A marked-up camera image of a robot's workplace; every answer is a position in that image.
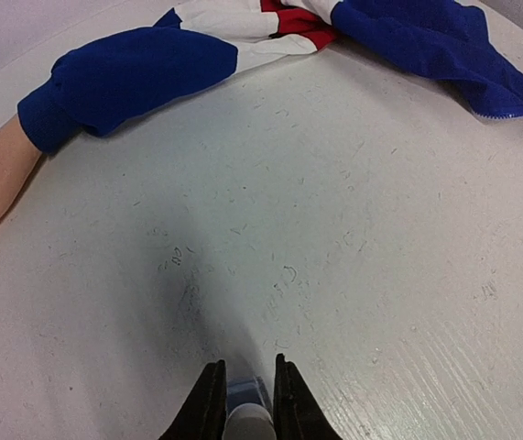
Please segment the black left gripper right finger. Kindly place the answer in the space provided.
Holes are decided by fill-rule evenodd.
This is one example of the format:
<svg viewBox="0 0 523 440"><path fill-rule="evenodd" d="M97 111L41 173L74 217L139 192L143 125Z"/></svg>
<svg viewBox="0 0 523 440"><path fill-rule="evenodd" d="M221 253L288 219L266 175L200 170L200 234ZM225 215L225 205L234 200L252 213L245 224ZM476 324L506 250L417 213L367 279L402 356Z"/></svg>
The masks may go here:
<svg viewBox="0 0 523 440"><path fill-rule="evenodd" d="M296 364L276 356L273 423L277 439L336 439Z"/></svg>

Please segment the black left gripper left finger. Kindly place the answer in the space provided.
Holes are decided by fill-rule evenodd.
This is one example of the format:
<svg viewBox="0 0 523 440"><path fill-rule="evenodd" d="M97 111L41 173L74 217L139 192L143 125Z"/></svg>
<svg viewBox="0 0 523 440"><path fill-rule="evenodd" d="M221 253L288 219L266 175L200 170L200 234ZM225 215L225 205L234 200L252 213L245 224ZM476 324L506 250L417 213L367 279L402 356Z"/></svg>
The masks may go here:
<svg viewBox="0 0 523 440"><path fill-rule="evenodd" d="M205 365L169 428L159 440L219 440L226 421L224 360Z"/></svg>

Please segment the nail polish bottle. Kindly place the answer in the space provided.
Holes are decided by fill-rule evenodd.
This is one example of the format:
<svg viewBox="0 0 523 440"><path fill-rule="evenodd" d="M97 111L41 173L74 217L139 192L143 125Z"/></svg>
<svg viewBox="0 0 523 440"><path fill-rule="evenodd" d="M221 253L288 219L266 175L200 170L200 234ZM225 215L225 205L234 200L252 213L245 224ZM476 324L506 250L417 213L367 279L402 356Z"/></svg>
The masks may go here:
<svg viewBox="0 0 523 440"><path fill-rule="evenodd" d="M276 440L272 407L260 377L235 379L227 385L224 440Z"/></svg>

